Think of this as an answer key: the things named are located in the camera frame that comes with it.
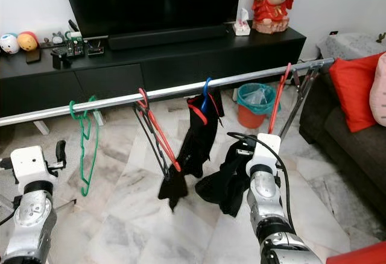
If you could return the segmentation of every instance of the red cushion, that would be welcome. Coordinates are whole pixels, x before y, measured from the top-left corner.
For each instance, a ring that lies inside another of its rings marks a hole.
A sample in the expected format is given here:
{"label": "red cushion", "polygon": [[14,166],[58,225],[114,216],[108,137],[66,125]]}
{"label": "red cushion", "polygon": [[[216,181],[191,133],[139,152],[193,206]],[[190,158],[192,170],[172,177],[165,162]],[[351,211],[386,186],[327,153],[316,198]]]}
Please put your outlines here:
{"label": "red cushion", "polygon": [[352,133],[376,124],[369,99],[378,59],[382,54],[352,61],[338,58],[330,68],[332,82]]}
{"label": "red cushion", "polygon": [[330,257],[326,264],[385,264],[386,242],[378,243],[367,248]]}

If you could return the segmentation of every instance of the trash bin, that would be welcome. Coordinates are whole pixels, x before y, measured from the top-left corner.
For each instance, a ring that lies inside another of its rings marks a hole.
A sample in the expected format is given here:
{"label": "trash bin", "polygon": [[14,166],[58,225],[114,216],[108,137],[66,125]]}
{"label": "trash bin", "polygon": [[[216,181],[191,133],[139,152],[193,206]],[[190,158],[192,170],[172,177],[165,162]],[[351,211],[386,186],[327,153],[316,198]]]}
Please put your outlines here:
{"label": "trash bin", "polygon": [[272,113],[275,97],[275,89],[265,84],[247,83],[241,86],[237,90],[239,123],[247,128],[258,128]]}

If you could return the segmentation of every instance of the blue hanger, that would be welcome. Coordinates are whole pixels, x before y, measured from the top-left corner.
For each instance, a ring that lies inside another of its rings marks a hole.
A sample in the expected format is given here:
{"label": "blue hanger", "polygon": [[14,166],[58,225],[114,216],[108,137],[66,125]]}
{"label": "blue hanger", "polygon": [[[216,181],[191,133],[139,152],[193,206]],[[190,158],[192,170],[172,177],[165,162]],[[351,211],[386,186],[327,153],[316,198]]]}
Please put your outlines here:
{"label": "blue hanger", "polygon": [[207,85],[209,84],[210,80],[212,80],[211,77],[208,77],[206,82],[205,82],[205,85],[204,85],[204,90],[203,90],[204,101],[201,105],[201,111],[203,113],[207,112],[207,102],[208,102],[208,97],[209,97],[209,95],[207,94]]}

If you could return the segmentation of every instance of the plastic bag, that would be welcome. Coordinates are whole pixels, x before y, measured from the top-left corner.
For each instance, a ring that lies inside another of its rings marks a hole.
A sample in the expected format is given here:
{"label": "plastic bag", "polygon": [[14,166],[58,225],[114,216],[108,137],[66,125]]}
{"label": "plastic bag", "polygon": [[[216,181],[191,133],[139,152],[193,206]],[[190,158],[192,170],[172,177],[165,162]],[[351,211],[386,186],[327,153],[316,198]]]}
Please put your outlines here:
{"label": "plastic bag", "polygon": [[256,115],[270,115],[275,102],[276,90],[260,83],[247,83],[237,91],[237,103]]}

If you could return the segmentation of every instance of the tv cabinet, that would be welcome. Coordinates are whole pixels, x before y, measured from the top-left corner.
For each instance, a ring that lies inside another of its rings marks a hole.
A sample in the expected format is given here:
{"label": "tv cabinet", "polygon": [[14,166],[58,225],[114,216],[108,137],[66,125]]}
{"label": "tv cabinet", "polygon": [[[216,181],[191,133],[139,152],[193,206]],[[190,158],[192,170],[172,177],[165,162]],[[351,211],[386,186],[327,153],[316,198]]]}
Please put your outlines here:
{"label": "tv cabinet", "polygon": [[179,86],[297,63],[306,37],[293,29],[273,35],[251,31],[224,37],[112,51],[52,67],[50,49],[26,64],[23,51],[0,56],[0,117],[87,101]]}

